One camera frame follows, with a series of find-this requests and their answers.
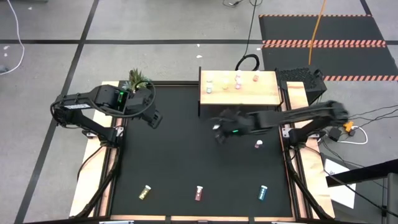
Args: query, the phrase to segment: white paper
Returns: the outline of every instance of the white paper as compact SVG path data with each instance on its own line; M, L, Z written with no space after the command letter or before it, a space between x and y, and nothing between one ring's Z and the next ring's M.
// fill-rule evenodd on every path
M346 172L349 171L348 168L335 163L329 159L326 159L325 162L325 170L330 174L339 174L341 172ZM349 184L348 186L350 186L353 190L355 190L356 184ZM330 197L332 200L334 200L335 202L338 202L342 205L345 205L349 208L354 209L354 202L355 202L355 193L353 191L351 191L349 188L347 188L344 185L341 186L337 186L337 187L329 187L329 193L330 193Z

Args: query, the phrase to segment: warning stripe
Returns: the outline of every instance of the warning stripe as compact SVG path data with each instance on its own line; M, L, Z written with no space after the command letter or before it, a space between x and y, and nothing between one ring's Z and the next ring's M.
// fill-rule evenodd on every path
M263 40L267 47L310 47L311 40ZM314 40L314 48L370 48L386 47L384 40Z
M323 81L398 81L398 75L326 75Z
M361 14L361 15L322 15L322 17L371 17L372 15ZM303 14L261 14L262 17L318 17L317 14L303 15Z

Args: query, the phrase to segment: yellow connector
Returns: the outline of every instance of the yellow connector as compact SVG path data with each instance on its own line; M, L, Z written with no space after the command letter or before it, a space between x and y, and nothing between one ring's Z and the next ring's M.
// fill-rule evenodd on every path
M343 124L343 127L345 128L346 132L349 133L351 131L351 128L353 127L353 125L354 125L354 122L350 121L350 122Z

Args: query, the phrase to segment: robotic arm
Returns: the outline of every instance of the robotic arm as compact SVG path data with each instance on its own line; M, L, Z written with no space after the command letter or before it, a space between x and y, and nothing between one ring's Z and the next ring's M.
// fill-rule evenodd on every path
M152 128L157 128L162 121L162 115L156 110L155 87L140 88L135 93L111 85L95 87L88 93L60 95L51 104L50 110L54 120L67 128L74 124L83 129L83 134L98 136L101 144L108 147L117 147L120 130L105 128L87 118L81 112L94 108L105 115L115 118L142 118Z
M262 134L270 128L308 121L306 126L300 129L284 129L283 137L289 140L290 146L297 146L306 142L307 138L327 126L342 126L348 120L348 112L341 103L327 101L317 105L299 108L290 111L257 111L248 114L233 113L224 110L213 126L216 140L224 143L230 136L243 136L247 134Z

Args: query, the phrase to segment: orange cable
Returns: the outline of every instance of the orange cable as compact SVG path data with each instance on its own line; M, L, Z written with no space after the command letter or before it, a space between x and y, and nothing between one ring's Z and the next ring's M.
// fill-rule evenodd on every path
M323 10L324 10L324 8L325 8L325 5L326 5L326 0L323 0L321 12L319 12L317 24L315 25L315 29L313 30L313 34L312 34L312 40L311 40L311 46L310 46L310 55L308 56L308 65L311 65L311 56L312 56L313 41L315 40L315 35L317 34L319 22L321 21L321 17L322 17L322 13L323 13Z

